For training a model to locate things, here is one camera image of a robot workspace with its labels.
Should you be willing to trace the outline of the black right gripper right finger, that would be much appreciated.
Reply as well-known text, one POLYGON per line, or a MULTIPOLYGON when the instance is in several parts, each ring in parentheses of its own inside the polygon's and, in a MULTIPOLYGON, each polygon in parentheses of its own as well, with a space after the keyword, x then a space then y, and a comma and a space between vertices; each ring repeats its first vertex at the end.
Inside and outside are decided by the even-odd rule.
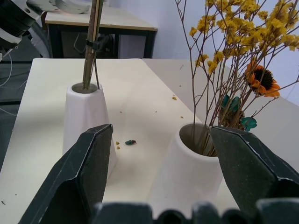
POLYGON ((239 209, 253 210, 264 198, 299 198, 299 173, 254 134, 221 126, 209 134, 239 209))

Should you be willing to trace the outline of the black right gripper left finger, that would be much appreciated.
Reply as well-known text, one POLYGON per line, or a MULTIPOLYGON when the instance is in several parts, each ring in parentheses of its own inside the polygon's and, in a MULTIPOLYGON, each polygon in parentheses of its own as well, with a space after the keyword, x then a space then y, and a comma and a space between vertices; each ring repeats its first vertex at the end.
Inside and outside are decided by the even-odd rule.
POLYGON ((50 170, 19 224, 88 224, 102 202, 113 126, 85 131, 50 170))

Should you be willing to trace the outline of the yellow dried flower bouquet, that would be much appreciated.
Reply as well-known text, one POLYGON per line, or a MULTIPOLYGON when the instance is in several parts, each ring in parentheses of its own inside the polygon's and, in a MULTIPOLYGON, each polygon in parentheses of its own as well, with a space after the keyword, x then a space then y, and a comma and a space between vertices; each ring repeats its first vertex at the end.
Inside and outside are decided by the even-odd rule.
POLYGON ((205 108, 202 128, 192 121, 189 148, 197 154, 215 157, 211 139, 213 126, 249 132, 258 125, 249 114, 253 103, 265 97, 272 103, 285 85, 279 85, 270 64, 283 50, 299 51, 299 0, 276 0, 265 10, 267 0, 203 0, 203 14, 187 27, 187 0, 175 0, 184 32, 191 80, 204 76, 200 92, 192 89, 192 108, 205 108))

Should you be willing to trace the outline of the brown stems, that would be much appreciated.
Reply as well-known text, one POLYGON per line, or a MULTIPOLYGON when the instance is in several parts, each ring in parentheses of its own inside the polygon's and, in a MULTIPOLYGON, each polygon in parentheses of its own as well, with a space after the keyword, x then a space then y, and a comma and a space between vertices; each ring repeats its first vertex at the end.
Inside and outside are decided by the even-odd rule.
POLYGON ((85 63, 82 81, 83 90, 88 90, 90 87, 96 52, 100 48, 97 39, 99 34, 103 4, 104 0, 92 0, 86 39, 85 63))

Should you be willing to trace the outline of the white faceted ceramic vase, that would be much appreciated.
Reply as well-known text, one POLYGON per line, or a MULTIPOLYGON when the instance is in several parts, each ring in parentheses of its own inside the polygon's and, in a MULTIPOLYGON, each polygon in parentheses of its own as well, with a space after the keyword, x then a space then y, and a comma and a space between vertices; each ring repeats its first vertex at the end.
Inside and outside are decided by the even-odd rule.
POLYGON ((66 93, 62 154, 82 133, 104 124, 109 124, 109 118, 102 86, 91 83, 84 90, 81 83, 70 85, 66 93))

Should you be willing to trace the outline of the white round ceramic vase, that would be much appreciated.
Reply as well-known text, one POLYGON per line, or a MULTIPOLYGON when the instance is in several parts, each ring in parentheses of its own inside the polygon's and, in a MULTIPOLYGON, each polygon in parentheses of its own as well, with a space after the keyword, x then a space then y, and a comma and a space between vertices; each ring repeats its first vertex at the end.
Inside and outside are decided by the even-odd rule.
POLYGON ((175 133, 153 182, 151 202, 181 203, 216 196, 223 179, 219 159, 192 148, 204 128, 198 122, 187 123, 175 133))

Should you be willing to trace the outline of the black-framed white side table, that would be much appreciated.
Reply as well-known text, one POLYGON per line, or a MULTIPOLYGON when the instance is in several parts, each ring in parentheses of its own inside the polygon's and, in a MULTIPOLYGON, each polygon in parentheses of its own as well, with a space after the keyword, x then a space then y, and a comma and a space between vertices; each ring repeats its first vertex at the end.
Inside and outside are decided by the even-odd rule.
MULTIPOLYGON (((48 12, 45 23, 49 26, 51 50, 54 58, 64 58, 61 32, 87 32, 89 14, 69 14, 61 10, 48 12)), ((143 58, 152 58, 158 28, 128 11, 117 7, 104 7, 100 20, 100 33, 115 35, 114 57, 118 58, 119 36, 146 37, 143 58)))

